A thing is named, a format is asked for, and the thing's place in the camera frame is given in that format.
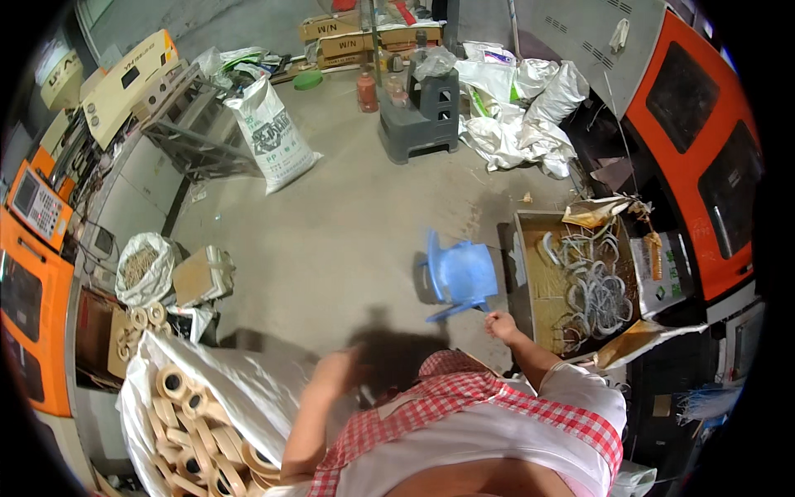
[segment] red checkered apron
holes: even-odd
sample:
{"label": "red checkered apron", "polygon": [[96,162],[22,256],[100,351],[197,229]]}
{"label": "red checkered apron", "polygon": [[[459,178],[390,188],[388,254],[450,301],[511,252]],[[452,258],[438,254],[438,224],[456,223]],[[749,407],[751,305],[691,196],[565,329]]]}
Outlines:
{"label": "red checkered apron", "polygon": [[604,418],[585,409],[535,398],[499,381],[485,366],[463,352],[439,351],[420,368],[417,385],[399,394],[412,400],[381,419],[376,409],[348,420],[326,457],[317,466],[310,497],[333,496],[339,475],[350,462],[373,447],[424,428],[434,421],[488,402],[552,425],[593,447],[607,462],[611,485],[621,465],[621,437]]}

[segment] hand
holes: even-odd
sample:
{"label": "hand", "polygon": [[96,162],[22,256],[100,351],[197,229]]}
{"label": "hand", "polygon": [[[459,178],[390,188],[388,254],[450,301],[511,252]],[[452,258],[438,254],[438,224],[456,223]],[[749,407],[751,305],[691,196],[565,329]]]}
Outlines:
{"label": "hand", "polygon": [[488,313],[483,326],[486,328],[486,333],[499,338],[507,346],[510,346],[514,339],[522,334],[516,327],[514,318],[505,311]]}
{"label": "hand", "polygon": [[358,386],[361,379],[360,353],[361,347],[354,347],[323,357],[306,387],[307,395],[334,402]]}

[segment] gray plastic stool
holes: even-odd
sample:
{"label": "gray plastic stool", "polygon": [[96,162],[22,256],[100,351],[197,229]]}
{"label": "gray plastic stool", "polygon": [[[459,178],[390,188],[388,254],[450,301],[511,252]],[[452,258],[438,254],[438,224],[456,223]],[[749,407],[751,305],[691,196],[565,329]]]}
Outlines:
{"label": "gray plastic stool", "polygon": [[452,69],[446,76],[417,81],[414,70],[422,55],[414,53],[410,58],[406,107],[392,105],[389,94],[378,88],[378,136],[395,164],[407,164],[409,153],[418,150],[440,146],[447,146],[449,153],[458,150],[458,71]]}

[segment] control panel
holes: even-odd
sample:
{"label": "control panel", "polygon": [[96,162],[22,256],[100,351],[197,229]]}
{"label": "control panel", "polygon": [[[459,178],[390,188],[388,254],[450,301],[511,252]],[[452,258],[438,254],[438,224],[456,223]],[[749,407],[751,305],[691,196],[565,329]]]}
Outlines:
{"label": "control panel", "polygon": [[14,197],[10,207],[28,228],[59,250],[72,208],[30,167],[23,167],[20,176],[12,187]]}
{"label": "control panel", "polygon": [[39,188],[36,199],[30,209],[28,220],[36,227],[36,231],[40,235],[46,239],[52,238],[52,232],[55,231],[55,223],[58,221],[58,215],[63,207],[64,203],[60,201],[60,198],[44,188]]}

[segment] beige plastic ring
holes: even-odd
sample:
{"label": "beige plastic ring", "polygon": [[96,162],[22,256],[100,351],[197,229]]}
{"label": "beige plastic ring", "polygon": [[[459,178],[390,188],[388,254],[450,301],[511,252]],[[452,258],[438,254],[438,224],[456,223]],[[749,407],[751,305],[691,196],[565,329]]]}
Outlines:
{"label": "beige plastic ring", "polygon": [[123,362],[126,363],[130,360],[130,346],[127,344],[116,345],[116,355]]}
{"label": "beige plastic ring", "polygon": [[251,472],[251,481],[254,482],[260,490],[266,491],[279,484],[279,475],[275,475],[273,478],[266,478],[255,472]]}
{"label": "beige plastic ring", "polygon": [[249,441],[242,443],[240,456],[243,462],[249,467],[252,472],[258,473],[263,478],[270,478],[271,476],[279,476],[279,468],[270,461],[265,459],[259,451]]}
{"label": "beige plastic ring", "polygon": [[199,485],[196,485],[195,483],[191,482],[184,476],[174,475],[172,476],[172,480],[174,484],[177,485],[179,488],[188,491],[189,493],[195,495],[196,497],[207,497],[206,490],[204,490]]}
{"label": "beige plastic ring", "polygon": [[167,441],[165,437],[162,440],[156,441],[154,443],[154,448],[157,450],[158,454],[163,456],[165,462],[169,464],[176,464],[176,461],[180,456],[180,452],[182,452],[181,446]]}
{"label": "beige plastic ring", "polygon": [[209,404],[210,399],[207,397],[206,390],[202,389],[198,392],[188,392],[182,402],[182,412],[189,418],[196,419],[200,416],[204,416]]}
{"label": "beige plastic ring", "polygon": [[185,427],[185,431],[188,433],[193,433],[196,431],[196,423],[188,418],[182,411],[176,413],[176,419],[180,420],[180,423]]}
{"label": "beige plastic ring", "polygon": [[152,456],[152,461],[154,462],[154,465],[157,467],[160,473],[163,475],[163,478],[165,478],[165,482],[169,485],[169,487],[173,487],[175,484],[174,476],[176,475],[174,475],[171,472],[171,469],[169,469],[169,466],[165,463],[163,458],[156,454]]}
{"label": "beige plastic ring", "polygon": [[193,447],[191,437],[186,432],[180,431],[176,428],[169,428],[165,430],[166,439],[174,442],[175,444],[182,445],[183,447]]}
{"label": "beige plastic ring", "polygon": [[199,434],[199,438],[201,439],[204,448],[207,450],[207,454],[210,454],[210,456],[217,454],[218,446],[215,444],[215,438],[213,438],[204,418],[198,417],[194,419],[193,425],[196,427],[196,432]]}
{"label": "beige plastic ring", "polygon": [[186,376],[185,382],[188,384],[188,390],[190,390],[191,392],[200,392],[202,390],[205,390],[204,385],[202,385],[193,378],[189,378]]}
{"label": "beige plastic ring", "polygon": [[155,302],[149,306],[149,310],[146,311],[146,315],[149,319],[149,322],[154,324],[155,326],[160,326],[161,324],[165,323],[165,307],[160,302]]}
{"label": "beige plastic ring", "polygon": [[157,413],[153,408],[148,408],[146,413],[149,415],[149,423],[152,425],[152,431],[154,431],[154,437],[156,440],[165,440],[165,430],[163,429],[163,423],[160,421],[160,418],[157,416]]}
{"label": "beige plastic ring", "polygon": [[229,483],[232,495],[235,497],[246,497],[246,484],[243,483],[232,463],[223,454],[215,456],[215,463],[218,464],[218,473],[221,481],[224,484]]}
{"label": "beige plastic ring", "polygon": [[210,402],[207,404],[207,410],[204,412],[207,416],[222,422],[224,425],[232,424],[231,419],[227,416],[227,411],[223,410],[223,407],[221,407],[218,402]]}
{"label": "beige plastic ring", "polygon": [[157,392],[163,397],[170,398],[178,403],[182,402],[188,393],[185,373],[175,364],[169,364],[157,372],[155,386],[157,387]]}
{"label": "beige plastic ring", "polygon": [[238,449],[236,449],[235,444],[229,440],[229,435],[224,428],[210,430],[210,433],[212,433],[212,437],[215,438],[215,442],[218,444],[218,448],[221,450],[221,453],[226,456],[231,463],[243,464],[243,459],[240,456]]}
{"label": "beige plastic ring", "polygon": [[227,436],[235,446],[235,450],[237,450],[238,454],[241,456],[240,461],[242,462],[243,440],[240,438],[240,435],[238,435],[238,430],[232,428],[231,426],[224,426],[223,431],[227,432]]}
{"label": "beige plastic ring", "polygon": [[132,312],[130,313],[130,322],[133,324],[135,329],[142,330],[146,328],[146,325],[149,323],[149,317],[146,315],[144,308],[133,308]]}
{"label": "beige plastic ring", "polygon": [[210,480],[210,484],[207,486],[207,491],[210,492],[211,497],[234,497],[232,495],[232,490],[230,490],[230,488],[223,483],[223,480],[221,480],[221,476],[217,471],[214,473],[212,480]]}
{"label": "beige plastic ring", "polygon": [[197,432],[191,433],[190,437],[191,443],[193,444],[193,452],[196,454],[196,460],[199,461],[202,472],[207,476],[207,480],[209,480],[209,476],[212,474],[213,469],[212,458],[204,448],[201,437]]}
{"label": "beige plastic ring", "polygon": [[184,488],[174,488],[171,490],[171,497],[193,497],[193,494]]}
{"label": "beige plastic ring", "polygon": [[196,454],[189,448],[180,452],[176,460],[176,473],[197,485],[206,485],[207,476],[211,474],[205,473],[204,468],[201,467],[198,458],[196,458]]}
{"label": "beige plastic ring", "polygon": [[180,422],[174,412],[174,405],[167,398],[152,398],[152,406],[154,406],[154,412],[157,413],[157,416],[163,420],[166,426],[169,428],[180,427]]}
{"label": "beige plastic ring", "polygon": [[138,341],[141,340],[141,336],[144,334],[143,330],[139,329],[131,329],[129,333],[127,333],[127,343],[128,344],[137,344]]}

